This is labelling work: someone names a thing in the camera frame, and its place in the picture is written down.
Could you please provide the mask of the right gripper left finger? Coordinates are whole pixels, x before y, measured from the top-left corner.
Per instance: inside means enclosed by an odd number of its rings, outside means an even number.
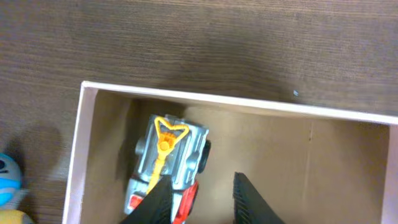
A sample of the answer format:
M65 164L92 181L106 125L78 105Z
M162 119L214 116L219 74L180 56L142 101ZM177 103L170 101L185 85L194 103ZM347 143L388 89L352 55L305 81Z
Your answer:
M172 183L164 176L120 224L171 224Z

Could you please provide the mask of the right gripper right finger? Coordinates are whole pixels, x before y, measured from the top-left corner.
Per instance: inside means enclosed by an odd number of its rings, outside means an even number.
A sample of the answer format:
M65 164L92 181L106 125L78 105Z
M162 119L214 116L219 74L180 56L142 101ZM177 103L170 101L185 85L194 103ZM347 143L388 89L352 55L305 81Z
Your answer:
M233 199L235 224L284 224L241 172L234 173Z

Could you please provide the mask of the red truck with yellow crane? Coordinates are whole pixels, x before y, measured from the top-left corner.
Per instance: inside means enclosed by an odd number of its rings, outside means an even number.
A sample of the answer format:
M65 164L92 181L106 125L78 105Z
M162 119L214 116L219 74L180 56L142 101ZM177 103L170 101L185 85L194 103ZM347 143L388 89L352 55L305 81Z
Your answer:
M198 193L196 175L205 170L211 142L209 129L183 118L152 114L146 135L136 144L138 158L126 190L124 213L143 201L155 181L169 175L172 184L172 223L185 223Z

